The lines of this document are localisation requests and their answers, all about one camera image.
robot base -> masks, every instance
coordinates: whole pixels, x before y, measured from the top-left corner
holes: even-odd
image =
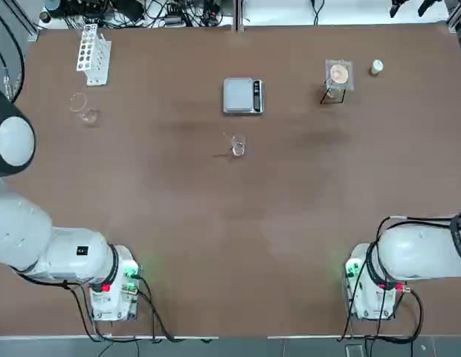
[[[139,273],[138,264],[127,247],[115,245],[115,248],[118,253],[115,281],[101,292],[90,289],[91,307],[96,321],[136,320],[139,280],[131,276]]]
[[[366,259],[366,252],[369,246],[369,243],[358,244],[353,249],[351,257],[345,264],[344,279],[346,281],[346,293],[349,300],[348,306],[351,305],[350,299],[356,289],[355,301],[352,305],[351,313],[356,314],[360,319],[378,320],[381,315],[381,303],[384,296],[381,319],[389,319],[393,316],[396,290],[387,290],[384,295],[384,290],[371,280],[366,266],[361,272],[358,286],[356,286],[356,280]]]

test tube rack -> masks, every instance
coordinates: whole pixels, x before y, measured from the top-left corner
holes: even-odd
[[[77,72],[87,76],[87,86],[103,86],[109,77],[110,50],[112,41],[97,34],[97,25],[85,25],[80,40]]]

brown table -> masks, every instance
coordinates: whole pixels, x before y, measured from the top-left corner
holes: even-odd
[[[387,214],[461,210],[461,53],[443,25],[105,35],[101,88],[75,72],[75,32],[44,31],[30,47],[19,107],[37,153],[8,181],[55,225],[128,245],[175,334],[341,333],[353,246]],[[372,78],[376,58],[385,70]],[[343,105],[318,105],[325,59],[354,63]],[[222,81],[235,76],[263,79],[264,115],[222,114]],[[77,91],[100,127],[69,112]],[[246,135],[244,158],[220,156],[223,132]],[[423,333],[461,334],[461,280],[413,285]],[[0,266],[0,335],[83,334],[69,295]],[[407,309],[382,331],[411,331]],[[149,333],[141,310],[115,332]],[[366,325],[358,331],[374,331]]]

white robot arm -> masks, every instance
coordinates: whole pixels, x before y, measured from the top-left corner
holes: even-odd
[[[0,92],[0,177],[23,171],[34,153],[29,120]],[[0,263],[41,282],[88,284],[95,320],[136,318],[139,269],[129,249],[85,228],[54,227],[1,179]]]
[[[394,218],[407,224],[387,229],[378,246],[375,242],[357,245],[345,264],[347,296],[354,294],[352,312],[359,318],[379,319],[383,296],[381,317],[392,317],[402,282],[461,277],[461,227],[455,225],[461,224],[461,214],[444,224]]]

glass beaker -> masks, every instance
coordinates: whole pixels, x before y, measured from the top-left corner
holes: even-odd
[[[239,158],[245,154],[245,135],[236,133],[230,138],[226,133],[224,136],[230,141],[230,150],[232,154]]]
[[[86,126],[96,126],[100,111],[87,107],[87,96],[84,93],[75,93],[70,98],[70,111],[77,114],[77,117]]]

